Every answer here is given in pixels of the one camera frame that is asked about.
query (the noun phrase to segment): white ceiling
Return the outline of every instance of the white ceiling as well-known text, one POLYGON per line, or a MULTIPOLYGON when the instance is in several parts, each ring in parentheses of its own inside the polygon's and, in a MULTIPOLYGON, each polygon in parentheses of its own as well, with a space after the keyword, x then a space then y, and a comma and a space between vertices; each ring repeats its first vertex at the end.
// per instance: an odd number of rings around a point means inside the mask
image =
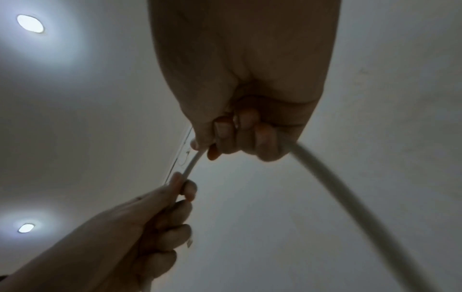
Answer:
POLYGON ((165 178, 187 128, 145 1, 0 0, 0 274, 165 178), (35 15, 45 33, 22 29, 35 15), (34 232, 19 234, 22 223, 34 232))

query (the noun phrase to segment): glowing light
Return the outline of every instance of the glowing light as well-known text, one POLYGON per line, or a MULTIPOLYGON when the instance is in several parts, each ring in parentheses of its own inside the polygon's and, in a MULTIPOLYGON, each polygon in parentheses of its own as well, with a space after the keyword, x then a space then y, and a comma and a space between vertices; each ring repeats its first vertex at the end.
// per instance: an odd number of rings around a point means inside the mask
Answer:
POLYGON ((26 223, 26 224, 23 224, 23 225, 18 229, 18 232, 19 232, 19 233, 28 233, 28 232, 30 232, 32 229, 34 229, 34 227, 35 227, 34 224, 26 223))
POLYGON ((28 16, 28 15, 18 15, 17 17, 18 23, 22 26, 25 30, 42 33, 45 28, 43 24, 35 17, 28 16))

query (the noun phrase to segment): wall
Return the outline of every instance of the wall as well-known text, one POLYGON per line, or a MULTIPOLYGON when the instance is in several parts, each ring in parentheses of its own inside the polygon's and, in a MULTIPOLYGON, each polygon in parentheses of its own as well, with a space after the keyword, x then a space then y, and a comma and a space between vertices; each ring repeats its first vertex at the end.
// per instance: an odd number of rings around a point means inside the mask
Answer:
MULTIPOLYGON (((325 94, 300 141, 442 291, 462 291, 459 1, 344 1, 325 94)), ((202 159, 193 244, 154 291, 401 291, 292 157, 202 159)))

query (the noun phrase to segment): human hand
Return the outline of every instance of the human hand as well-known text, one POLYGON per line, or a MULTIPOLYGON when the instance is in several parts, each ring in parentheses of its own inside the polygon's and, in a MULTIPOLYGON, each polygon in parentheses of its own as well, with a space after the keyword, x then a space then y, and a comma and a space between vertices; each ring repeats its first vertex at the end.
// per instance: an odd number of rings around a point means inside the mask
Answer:
POLYGON ((197 187, 175 173, 167 186, 93 217, 0 284, 2 291, 139 292, 172 268, 191 236, 197 187), (175 203, 181 193, 186 200, 175 203))
POLYGON ((209 159, 285 155, 322 95, 340 1, 150 0, 159 64, 209 159))

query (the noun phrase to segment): ceiling light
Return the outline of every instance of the ceiling light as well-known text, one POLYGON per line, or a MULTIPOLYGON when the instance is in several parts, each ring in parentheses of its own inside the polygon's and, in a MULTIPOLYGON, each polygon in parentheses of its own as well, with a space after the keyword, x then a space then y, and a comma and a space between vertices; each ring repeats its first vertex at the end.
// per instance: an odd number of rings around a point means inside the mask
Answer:
POLYGON ((28 232, 30 232, 34 227, 35 227, 34 224, 26 223, 26 224, 23 224, 23 225, 18 229, 18 232, 19 232, 19 233, 28 233, 28 232))
POLYGON ((19 25, 25 30, 36 32, 38 34, 45 30, 42 23, 35 17, 21 14, 18 15, 17 20, 19 25))

